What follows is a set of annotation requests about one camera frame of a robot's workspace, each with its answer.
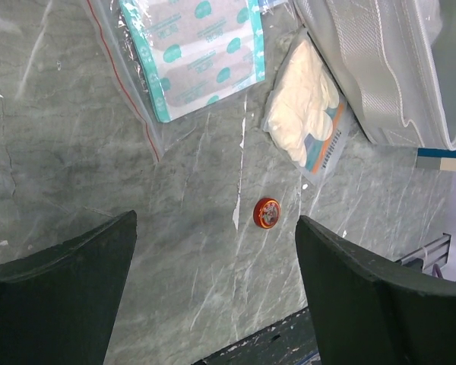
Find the red balm tin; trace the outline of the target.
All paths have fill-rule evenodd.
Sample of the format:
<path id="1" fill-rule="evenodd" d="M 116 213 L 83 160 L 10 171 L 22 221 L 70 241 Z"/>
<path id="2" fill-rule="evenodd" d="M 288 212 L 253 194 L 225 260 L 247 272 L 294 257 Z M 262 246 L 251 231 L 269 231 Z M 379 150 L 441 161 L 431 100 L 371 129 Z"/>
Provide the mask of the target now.
<path id="1" fill-rule="evenodd" d="M 280 203 L 273 198 L 264 197 L 254 207 L 253 220 L 263 229 L 271 229 L 280 218 Z"/>

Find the cream gloves packet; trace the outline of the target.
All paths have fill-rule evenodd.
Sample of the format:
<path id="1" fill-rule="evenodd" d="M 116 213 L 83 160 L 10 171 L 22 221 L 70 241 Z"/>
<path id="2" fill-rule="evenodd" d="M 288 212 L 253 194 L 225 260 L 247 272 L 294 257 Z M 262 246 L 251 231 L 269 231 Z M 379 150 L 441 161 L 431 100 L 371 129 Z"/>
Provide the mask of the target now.
<path id="1" fill-rule="evenodd" d="M 301 28 L 277 71 L 263 131 L 311 184 L 322 186 L 342 155 L 353 122 L 346 97 Z"/>

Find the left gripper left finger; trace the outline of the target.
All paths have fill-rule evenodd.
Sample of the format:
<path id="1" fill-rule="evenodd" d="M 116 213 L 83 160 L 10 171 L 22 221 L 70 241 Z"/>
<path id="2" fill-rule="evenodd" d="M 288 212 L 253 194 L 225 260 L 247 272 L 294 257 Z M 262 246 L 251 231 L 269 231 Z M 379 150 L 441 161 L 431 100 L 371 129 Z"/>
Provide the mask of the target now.
<path id="1" fill-rule="evenodd" d="M 102 364 L 137 240 L 127 211 L 0 265 L 0 364 Z"/>

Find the bandage strips bag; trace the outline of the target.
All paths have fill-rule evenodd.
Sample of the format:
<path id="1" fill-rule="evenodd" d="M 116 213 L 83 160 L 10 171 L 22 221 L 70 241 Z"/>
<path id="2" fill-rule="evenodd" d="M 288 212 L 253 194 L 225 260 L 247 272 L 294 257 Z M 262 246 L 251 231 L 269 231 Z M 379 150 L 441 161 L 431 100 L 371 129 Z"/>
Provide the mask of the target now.
<path id="1" fill-rule="evenodd" d="M 194 114 L 265 78 L 262 17 L 273 1 L 86 1 L 119 93 L 154 160 Z"/>

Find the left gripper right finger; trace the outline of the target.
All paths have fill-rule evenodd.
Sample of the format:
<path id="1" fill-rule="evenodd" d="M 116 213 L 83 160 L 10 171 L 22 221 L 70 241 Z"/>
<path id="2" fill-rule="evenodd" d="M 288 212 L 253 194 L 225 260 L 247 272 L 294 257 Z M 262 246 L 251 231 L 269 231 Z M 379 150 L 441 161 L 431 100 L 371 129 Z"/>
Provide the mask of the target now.
<path id="1" fill-rule="evenodd" d="M 297 258 L 324 364 L 456 364 L 456 281 L 377 255 L 302 216 Z"/>

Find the white medicine kit case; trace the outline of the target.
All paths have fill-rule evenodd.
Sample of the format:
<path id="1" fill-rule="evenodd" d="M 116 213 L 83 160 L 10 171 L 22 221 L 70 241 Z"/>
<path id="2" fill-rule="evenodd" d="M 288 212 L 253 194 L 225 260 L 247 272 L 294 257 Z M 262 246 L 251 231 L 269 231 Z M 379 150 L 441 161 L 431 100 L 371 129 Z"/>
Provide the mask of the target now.
<path id="1" fill-rule="evenodd" d="M 456 149 L 456 1 L 298 1 L 296 8 L 373 144 Z"/>

